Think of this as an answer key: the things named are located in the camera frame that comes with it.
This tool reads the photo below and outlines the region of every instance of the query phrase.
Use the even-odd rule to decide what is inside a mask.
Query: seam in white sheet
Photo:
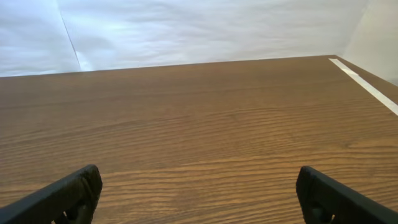
[[[379,90],[374,88],[372,85],[370,85],[366,80],[361,78],[356,72],[352,71],[350,68],[348,68],[345,64],[340,62],[338,59],[332,59],[329,58],[337,67],[342,69],[347,75],[349,75],[354,81],[356,81],[358,84],[360,84],[365,90],[367,90],[372,96],[376,97],[384,106],[389,108],[393,113],[395,113],[398,116],[398,105],[396,105],[392,100],[390,100],[388,97],[384,96]]]

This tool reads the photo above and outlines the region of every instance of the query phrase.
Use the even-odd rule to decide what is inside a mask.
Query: white sheet
[[[341,55],[367,0],[59,0],[81,69]]]
[[[0,1],[0,77],[76,72],[55,0]]]

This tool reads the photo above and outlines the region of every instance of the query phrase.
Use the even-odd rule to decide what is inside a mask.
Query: white backdrop
[[[0,76],[341,55],[367,0],[13,2]]]

